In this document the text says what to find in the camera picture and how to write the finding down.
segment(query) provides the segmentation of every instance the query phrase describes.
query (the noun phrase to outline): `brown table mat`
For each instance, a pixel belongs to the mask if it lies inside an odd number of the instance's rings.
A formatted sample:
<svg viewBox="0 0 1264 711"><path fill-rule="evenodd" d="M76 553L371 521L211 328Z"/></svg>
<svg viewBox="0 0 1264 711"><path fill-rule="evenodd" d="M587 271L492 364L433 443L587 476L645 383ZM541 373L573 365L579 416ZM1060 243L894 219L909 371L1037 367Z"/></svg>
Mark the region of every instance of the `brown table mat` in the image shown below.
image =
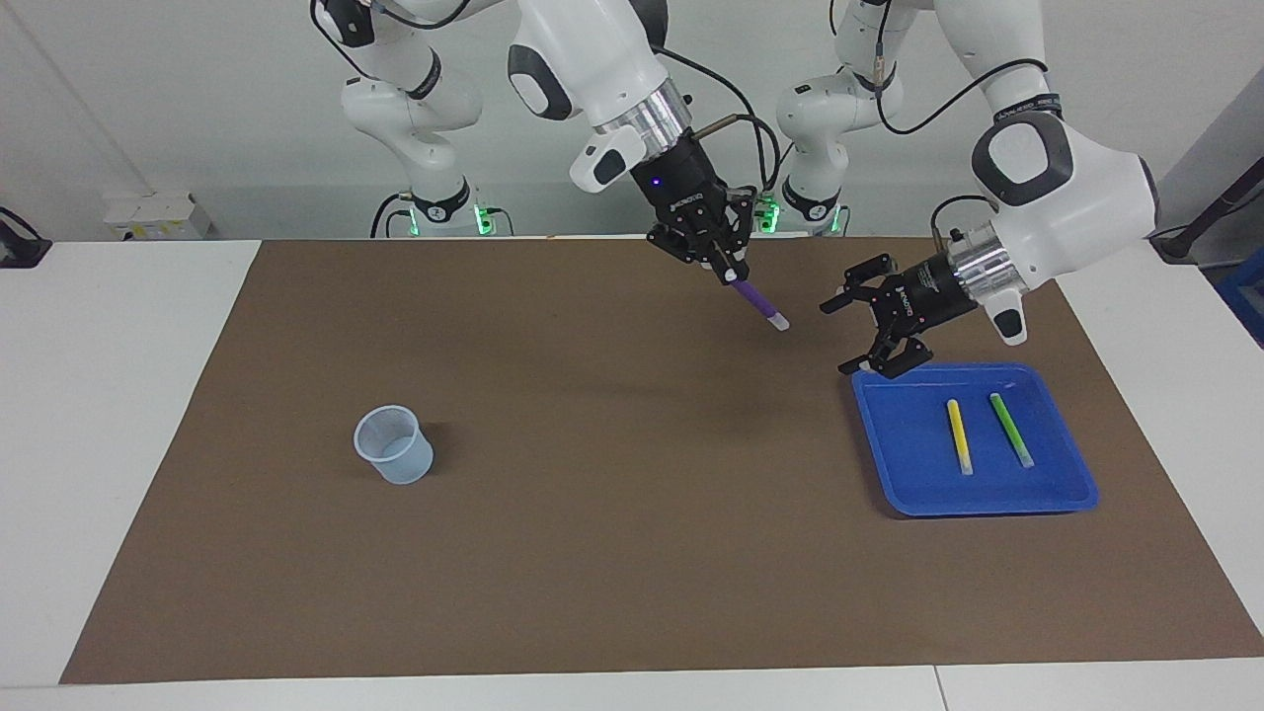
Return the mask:
<svg viewBox="0 0 1264 711"><path fill-rule="evenodd" d="M62 678L159 681L1264 655L1053 285L1031 340L1101 488L1066 516L905 520L822 316L924 240L757 243L776 333L638 242L268 243ZM432 473L351 431L413 407Z"/></svg>

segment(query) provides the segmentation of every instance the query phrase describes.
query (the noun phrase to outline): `cup rim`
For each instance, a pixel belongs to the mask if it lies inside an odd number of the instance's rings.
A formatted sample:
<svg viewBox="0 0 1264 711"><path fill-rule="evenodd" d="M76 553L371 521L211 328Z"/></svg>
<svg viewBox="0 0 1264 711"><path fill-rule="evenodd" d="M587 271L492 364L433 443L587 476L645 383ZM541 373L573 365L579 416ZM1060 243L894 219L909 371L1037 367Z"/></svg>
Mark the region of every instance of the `cup rim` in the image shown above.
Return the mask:
<svg viewBox="0 0 1264 711"><path fill-rule="evenodd" d="M389 412L389 411L403 412L408 416L410 420L412 420L412 438L408 440L408 447L404 447L398 453L391 457L369 457L360 447L360 433L364 430L364 425L369 420L372 420L377 415L380 415L382 412ZM370 464L389 464L391 462L394 462L401 457L403 457L404 454L412 452L412 448L417 445L417 436L421 434L420 430L421 430L421 423L417 421L416 412L404 407L403 405L383 405L382 407L378 407L377 410L373 410L368 415L360 417L360 424L355 425L355 434L351 436L351 444L355 445L355 453L359 454L360 458L364 459L365 462Z"/></svg>

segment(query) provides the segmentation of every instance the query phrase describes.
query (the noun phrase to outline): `marker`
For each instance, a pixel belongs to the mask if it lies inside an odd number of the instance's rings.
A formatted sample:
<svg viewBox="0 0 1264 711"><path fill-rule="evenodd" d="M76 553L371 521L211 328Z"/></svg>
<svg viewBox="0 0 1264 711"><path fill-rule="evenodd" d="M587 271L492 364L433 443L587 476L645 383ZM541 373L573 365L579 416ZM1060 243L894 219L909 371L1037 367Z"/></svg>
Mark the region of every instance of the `marker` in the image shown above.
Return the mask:
<svg viewBox="0 0 1264 711"><path fill-rule="evenodd" d="M736 288L737 292L741 294L743 297L746 297L746 300L751 302L751 306L758 309L760 314L763 314L763 318L767 319L769 323L772 324L777 330L782 331L790 330L790 321L781 315L781 311L779 311L777 307L774 306L771 301L769 301L767 299L763 297L762 294L760 294L760 290L751 286L750 282L734 281L732 282L732 287Z"/></svg>
<svg viewBox="0 0 1264 711"><path fill-rule="evenodd" d="M969 461L969 443L966 442L966 423L961 420L961 405L956 400L948 401L948 420L952 423L952 439L957 444L957 461L961 463L961 473L972 477L975 476L975 464Z"/></svg>
<svg viewBox="0 0 1264 711"><path fill-rule="evenodd" d="M1001 420L1001 426L1005 428L1005 436L1010 438L1010 445L1014 448L1014 453L1019 455L1023 468L1030 469L1035 467L1035 459L1028 452L1026 443L1023 442L1023 435L1019 434L1019 428L1014 424L1014 417L1010 416L1010 409L1001 400L1001 393L994 392L990 400L992 401L992 410L996 410L996 416Z"/></svg>

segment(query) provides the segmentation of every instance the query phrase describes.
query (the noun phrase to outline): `green light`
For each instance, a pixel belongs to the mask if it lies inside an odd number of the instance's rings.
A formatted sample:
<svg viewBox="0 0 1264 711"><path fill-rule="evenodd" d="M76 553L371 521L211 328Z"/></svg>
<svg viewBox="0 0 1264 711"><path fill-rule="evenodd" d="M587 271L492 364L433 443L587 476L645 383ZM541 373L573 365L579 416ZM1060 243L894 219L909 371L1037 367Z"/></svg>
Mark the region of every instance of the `green light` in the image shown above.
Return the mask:
<svg viewBox="0 0 1264 711"><path fill-rule="evenodd" d="M777 232L777 221L781 220L781 205L771 192L765 192L756 201L755 219L760 223L760 232L765 234Z"/></svg>
<svg viewBox="0 0 1264 711"><path fill-rule="evenodd" d="M495 234L495 219L488 214L487 207L474 205L474 220L478 223L478 233L482 237Z"/></svg>

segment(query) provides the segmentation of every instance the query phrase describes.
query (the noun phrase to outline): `green marker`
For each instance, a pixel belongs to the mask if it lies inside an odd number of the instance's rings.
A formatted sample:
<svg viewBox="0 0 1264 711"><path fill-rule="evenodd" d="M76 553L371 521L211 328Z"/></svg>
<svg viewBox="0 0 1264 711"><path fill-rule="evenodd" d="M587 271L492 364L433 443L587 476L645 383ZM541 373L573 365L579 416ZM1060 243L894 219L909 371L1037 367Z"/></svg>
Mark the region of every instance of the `green marker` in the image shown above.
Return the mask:
<svg viewBox="0 0 1264 711"><path fill-rule="evenodd" d="M994 392L991 396L992 410L996 410L996 416L1001 419L1001 426L1005 428L1005 435L1010 438L1010 445L1014 447L1014 452L1019 455L1019 462L1023 463L1024 469L1030 469L1035 467L1035 459L1031 459L1031 453L1026 449L1026 443L1023 442L1023 435L1019 434L1018 425L1014 424L1014 417L1010 416L1010 409L1005 406L1005 401L1001 400L1000 393Z"/></svg>

